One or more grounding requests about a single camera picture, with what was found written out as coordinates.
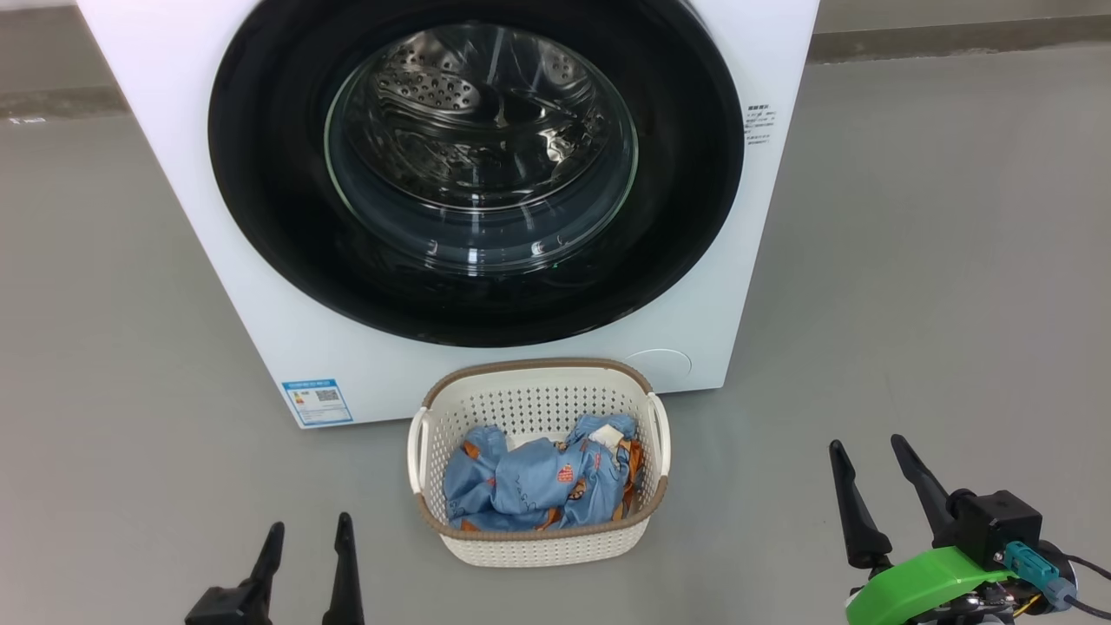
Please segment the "blue cloth with print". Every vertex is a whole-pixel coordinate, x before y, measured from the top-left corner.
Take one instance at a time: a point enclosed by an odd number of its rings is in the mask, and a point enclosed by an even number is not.
[[[456,528],[526,532],[605,523],[621,505],[629,453],[617,458],[589,436],[602,426],[627,441],[637,434],[629,415],[583,415],[562,443],[547,438],[508,451],[494,426],[467,433],[444,473],[448,520]]]

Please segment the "gray floor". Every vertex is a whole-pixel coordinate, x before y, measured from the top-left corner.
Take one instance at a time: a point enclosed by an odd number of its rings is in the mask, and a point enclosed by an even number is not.
[[[929,546],[895,432],[1111,563],[1109,68],[808,68],[727,387],[667,399],[663,507],[625,557],[511,573],[423,526],[407,424],[296,429],[131,118],[0,127],[0,622],[178,623],[277,520],[271,614],[317,622],[346,510],[371,623],[840,623],[831,438],[895,558]]]

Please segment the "blue label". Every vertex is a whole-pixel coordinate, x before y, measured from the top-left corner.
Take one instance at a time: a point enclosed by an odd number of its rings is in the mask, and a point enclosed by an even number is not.
[[[298,421],[304,427],[353,422],[340,386],[333,380],[282,383]]]

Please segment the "laundry basket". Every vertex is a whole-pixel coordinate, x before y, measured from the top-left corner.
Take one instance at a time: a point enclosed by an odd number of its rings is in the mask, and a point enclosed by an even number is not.
[[[625,518],[543,532],[462,532],[448,525],[443,474],[472,427],[500,427],[513,448],[541,437],[561,441],[583,414],[628,414],[637,422],[644,475]],[[613,361],[520,361],[462,370],[429,392],[409,429],[409,483],[420,514],[451,553],[476,566],[554,566],[628,552],[663,500],[670,465],[663,404],[643,376]]]

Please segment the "washing machine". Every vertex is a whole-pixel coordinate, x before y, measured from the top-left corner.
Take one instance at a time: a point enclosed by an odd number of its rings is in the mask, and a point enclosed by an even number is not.
[[[818,0],[78,4],[302,429],[500,361],[723,384]]]

